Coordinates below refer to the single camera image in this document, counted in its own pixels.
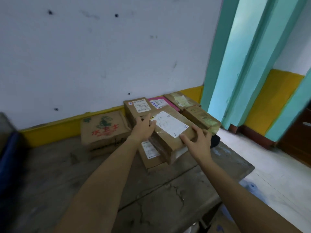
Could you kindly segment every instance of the wooden table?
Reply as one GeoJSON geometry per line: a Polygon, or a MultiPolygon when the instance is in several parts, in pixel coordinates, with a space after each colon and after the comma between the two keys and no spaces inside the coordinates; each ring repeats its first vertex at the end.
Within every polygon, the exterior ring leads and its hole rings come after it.
{"type": "MultiPolygon", "coordinates": [[[[32,149],[13,232],[52,232],[72,197],[107,157],[89,161],[80,137],[32,149]]],[[[237,181],[254,170],[222,142],[212,149],[212,158],[237,181]]],[[[189,154],[153,173],[136,154],[112,232],[182,232],[220,201],[189,154]]]]}

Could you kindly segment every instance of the yellow painted wall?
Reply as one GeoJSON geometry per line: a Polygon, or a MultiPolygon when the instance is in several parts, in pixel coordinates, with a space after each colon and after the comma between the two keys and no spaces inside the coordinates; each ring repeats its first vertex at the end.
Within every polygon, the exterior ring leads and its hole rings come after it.
{"type": "Polygon", "coordinates": [[[303,78],[272,69],[244,124],[264,136],[303,78]]]}
{"type": "MultiPolygon", "coordinates": [[[[196,102],[200,103],[203,92],[203,86],[188,88],[185,90],[181,90],[181,92],[184,93],[186,96],[190,97],[191,99],[195,100],[196,102]]],[[[66,139],[69,137],[79,136],[81,119],[116,110],[122,110],[124,114],[124,107],[123,105],[121,105],[107,110],[88,112],[67,119],[62,119],[44,125],[38,125],[28,129],[23,129],[20,132],[26,138],[30,147],[36,147],[51,142],[59,141],[62,139],[66,139]]]]}

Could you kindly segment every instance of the cardboard box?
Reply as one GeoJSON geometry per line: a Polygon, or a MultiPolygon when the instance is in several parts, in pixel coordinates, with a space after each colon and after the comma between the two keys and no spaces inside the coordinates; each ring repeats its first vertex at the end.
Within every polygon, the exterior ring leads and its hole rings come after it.
{"type": "Polygon", "coordinates": [[[92,157],[114,152],[130,134],[131,128],[121,111],[81,120],[81,143],[92,157]]]}
{"type": "Polygon", "coordinates": [[[151,116],[150,121],[157,120],[157,124],[149,140],[171,164],[188,151],[179,137],[181,133],[192,141],[196,140],[196,133],[191,128],[193,123],[169,105],[152,112],[151,116]]]}
{"type": "Polygon", "coordinates": [[[199,128],[208,130],[212,133],[212,135],[215,135],[221,126],[220,121],[218,121],[216,118],[197,105],[185,109],[182,112],[182,115],[197,125],[199,128]]]}
{"type": "Polygon", "coordinates": [[[157,111],[157,109],[148,101],[146,97],[124,101],[125,115],[130,121],[132,127],[136,124],[137,117],[143,117],[147,114],[157,111]]]}
{"type": "Polygon", "coordinates": [[[199,103],[197,103],[193,99],[185,96],[181,92],[174,92],[171,94],[165,94],[164,97],[166,97],[175,106],[177,106],[180,109],[180,111],[183,111],[183,110],[185,110],[185,109],[187,109],[193,105],[197,105],[197,106],[201,107],[201,105],[199,103]]]}
{"type": "Polygon", "coordinates": [[[144,141],[138,147],[138,152],[147,169],[147,172],[153,172],[168,166],[165,158],[160,155],[150,141],[144,141]]]}
{"type": "Polygon", "coordinates": [[[173,107],[177,112],[180,112],[180,109],[174,105],[172,102],[170,102],[167,98],[165,98],[164,96],[160,96],[160,97],[154,97],[154,98],[150,98],[148,99],[150,101],[150,103],[156,108],[156,109],[161,109],[166,105],[170,105],[171,107],[173,107]]]}

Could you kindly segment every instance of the person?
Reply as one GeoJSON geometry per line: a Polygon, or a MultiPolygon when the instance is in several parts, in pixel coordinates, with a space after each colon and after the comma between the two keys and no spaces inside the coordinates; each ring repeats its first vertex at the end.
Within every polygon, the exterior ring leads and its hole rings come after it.
{"type": "MultiPolygon", "coordinates": [[[[156,121],[149,124],[150,114],[144,121],[136,119],[131,135],[86,180],[74,196],[69,208],[55,228],[63,232],[111,232],[122,190],[127,180],[138,146],[155,129],[156,121]]],[[[272,208],[234,181],[211,157],[212,134],[196,125],[197,141],[181,134],[188,147],[241,232],[301,232],[272,208]]]]}

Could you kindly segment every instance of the tile floor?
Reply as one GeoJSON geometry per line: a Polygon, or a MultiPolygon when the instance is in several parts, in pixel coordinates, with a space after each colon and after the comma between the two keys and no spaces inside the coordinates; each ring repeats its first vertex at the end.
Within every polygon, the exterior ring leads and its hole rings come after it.
{"type": "Polygon", "coordinates": [[[311,233],[311,168],[280,149],[268,151],[225,130],[221,141],[255,166],[245,180],[255,183],[266,203],[303,233],[311,233]]]}

